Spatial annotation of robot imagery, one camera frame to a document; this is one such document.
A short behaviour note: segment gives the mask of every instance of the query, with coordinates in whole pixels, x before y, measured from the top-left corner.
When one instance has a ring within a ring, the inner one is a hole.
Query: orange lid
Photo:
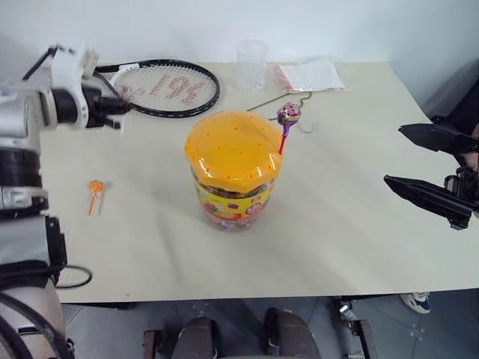
[[[278,176],[280,143],[281,131],[266,118],[219,112],[193,127],[185,153],[202,184],[247,193]]]

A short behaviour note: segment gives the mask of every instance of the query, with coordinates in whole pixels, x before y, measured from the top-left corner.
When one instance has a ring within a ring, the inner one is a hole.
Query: plastic cup
[[[219,112],[186,140],[198,199],[214,227],[247,228],[262,213],[279,175],[281,132],[250,112]]]
[[[243,92],[260,90],[266,78],[268,46],[258,40],[244,40],[237,46],[236,85]]]

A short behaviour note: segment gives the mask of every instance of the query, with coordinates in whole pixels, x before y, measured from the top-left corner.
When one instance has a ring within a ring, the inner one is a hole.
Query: white wall
[[[426,112],[448,111],[478,72],[478,34],[479,0],[0,0],[0,76],[58,42],[106,62],[234,61],[257,38],[271,61],[390,60]]]

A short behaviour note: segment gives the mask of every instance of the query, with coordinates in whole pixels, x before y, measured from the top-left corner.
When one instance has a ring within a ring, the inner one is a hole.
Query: cable
[[[43,316],[36,310],[33,310],[28,305],[22,303],[18,299],[10,297],[9,295],[0,292],[0,303],[22,314],[28,319],[37,329],[47,338],[50,346],[57,359],[71,359],[64,336],[59,333],[53,325],[50,324]]]
[[[80,282],[80,283],[76,283],[76,284],[69,284],[69,285],[65,285],[65,286],[55,286],[56,289],[73,289],[73,288],[79,288],[80,286],[85,286],[87,285],[88,283],[91,282],[91,280],[93,279],[93,272],[86,268],[86,267],[83,267],[83,266],[71,266],[71,265],[68,265],[66,266],[65,268],[70,268],[70,269],[76,269],[78,271],[82,271],[84,272],[86,275],[87,275],[87,279],[85,279],[84,281]]]
[[[268,100],[268,101],[266,101],[266,102],[260,103],[259,105],[256,105],[255,107],[248,108],[246,111],[253,111],[253,110],[255,110],[256,108],[263,107],[263,106],[265,106],[265,105],[268,105],[268,104],[271,103],[271,102],[274,102],[274,101],[276,101],[276,100],[278,100],[278,99],[282,99],[283,97],[286,97],[286,96],[288,96],[288,95],[293,95],[293,94],[295,94],[295,93],[292,93],[292,92],[284,93],[284,94],[282,94],[281,96],[275,97],[274,99],[270,99],[270,100]],[[310,99],[311,96],[313,96],[313,91],[309,91],[309,92],[308,92],[308,95],[307,95],[306,97],[302,97],[302,98],[299,100],[299,108],[301,108],[301,107],[305,104],[305,101],[306,101],[307,99]],[[268,120],[270,120],[270,121],[275,121],[275,120],[277,120],[277,119],[278,119],[277,117],[272,117],[272,118],[269,118]],[[317,123],[313,123],[310,130],[305,130],[305,129],[303,129],[302,126],[301,126],[301,121],[299,121],[299,129],[301,129],[301,131],[303,131],[304,133],[313,133],[313,132],[316,132],[316,131],[317,131]]]
[[[0,316],[0,342],[16,359],[33,359],[20,335]]]
[[[478,148],[477,148],[477,152],[478,152],[478,175],[479,175],[479,122],[478,122],[478,124],[476,125],[476,127],[478,128],[478,136],[477,136]]]
[[[101,82],[103,82],[103,84],[105,84],[105,86],[118,98],[120,98],[120,94],[118,93],[118,91],[116,91],[116,89],[112,86],[112,84],[110,84],[110,81],[108,81],[108,79],[103,76],[102,74],[98,73],[97,71],[93,72],[93,77],[96,77],[97,79],[99,79]]]
[[[22,77],[23,81],[27,81],[31,75],[34,74],[35,71],[41,66],[41,64],[49,57],[55,56],[55,53],[58,50],[58,46],[56,47],[49,47],[48,50],[35,62],[35,64],[31,67],[31,69]]]

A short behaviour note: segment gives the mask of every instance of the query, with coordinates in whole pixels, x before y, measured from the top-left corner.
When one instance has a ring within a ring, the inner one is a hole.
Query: table
[[[234,89],[232,64],[205,64],[222,85],[206,114],[281,94]],[[204,117],[131,112],[124,131],[42,134],[50,212],[60,218],[69,262],[93,281],[59,291],[63,302],[153,301],[300,295],[366,295],[479,286],[479,220],[456,231],[399,198],[385,174],[441,185],[452,156],[416,147],[397,128],[428,122],[387,63],[338,64],[346,90],[315,93],[293,128],[268,208],[240,233],[203,216],[183,145]],[[266,117],[293,95],[257,110]],[[106,183],[101,214],[87,216],[91,180]],[[64,272],[62,280],[79,279]]]

